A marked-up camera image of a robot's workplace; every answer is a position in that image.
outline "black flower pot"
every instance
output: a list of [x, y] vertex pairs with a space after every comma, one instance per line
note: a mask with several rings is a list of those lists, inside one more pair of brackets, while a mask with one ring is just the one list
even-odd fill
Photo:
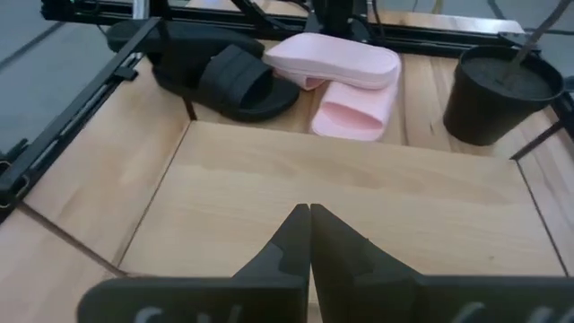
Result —
[[443, 118], [451, 135], [469, 144], [494, 144], [563, 93], [560, 72], [533, 55], [502, 84], [516, 54], [514, 48], [479, 46], [460, 57]]

